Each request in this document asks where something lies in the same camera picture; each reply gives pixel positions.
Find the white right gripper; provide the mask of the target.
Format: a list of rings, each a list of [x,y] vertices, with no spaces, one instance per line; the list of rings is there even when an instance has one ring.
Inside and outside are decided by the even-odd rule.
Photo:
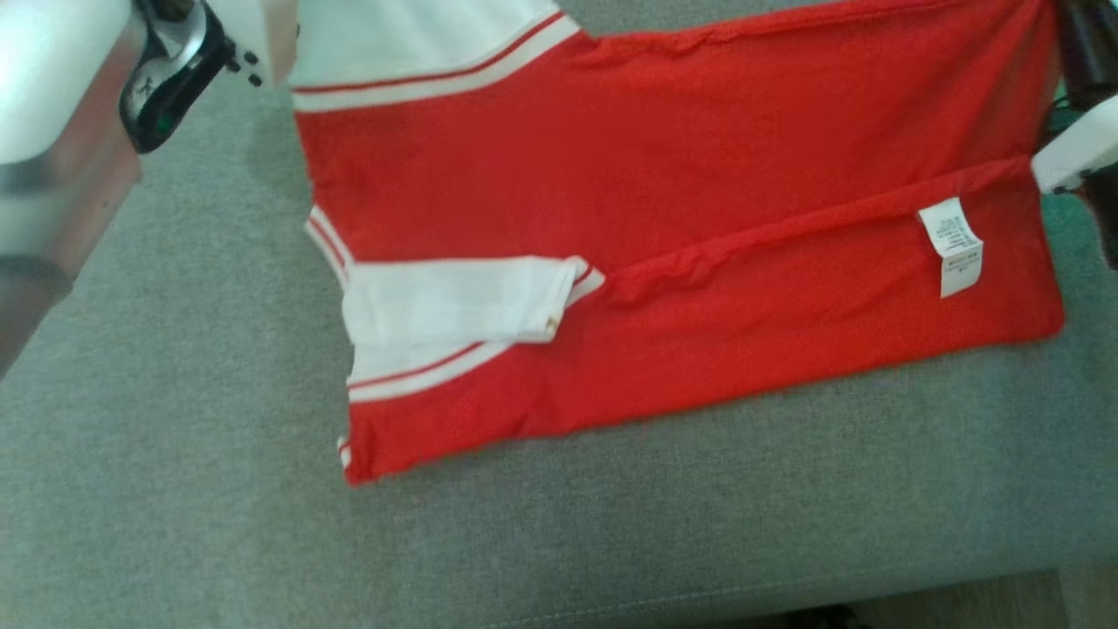
[[[1031,160],[1043,196],[1079,194],[1095,215],[1101,250],[1118,271],[1118,94],[1079,112]]]

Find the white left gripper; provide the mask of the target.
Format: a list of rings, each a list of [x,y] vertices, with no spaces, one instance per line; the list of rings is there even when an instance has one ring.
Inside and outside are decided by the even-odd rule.
[[[283,86],[294,67],[299,0],[133,0],[146,28],[120,112],[138,154],[162,147],[224,73]]]

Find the red shirt white collar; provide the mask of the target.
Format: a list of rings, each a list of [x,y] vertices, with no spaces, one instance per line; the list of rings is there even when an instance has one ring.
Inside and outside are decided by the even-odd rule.
[[[1065,320],[1031,173],[1053,0],[603,36],[556,0],[310,0],[300,22],[352,485]]]

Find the grey fabric sofa seat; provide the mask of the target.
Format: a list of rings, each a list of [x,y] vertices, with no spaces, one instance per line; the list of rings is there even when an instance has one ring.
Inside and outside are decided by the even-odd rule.
[[[341,479],[286,95],[225,79],[0,383],[0,629],[659,626],[1118,557],[1118,279],[1069,322],[694,417]]]

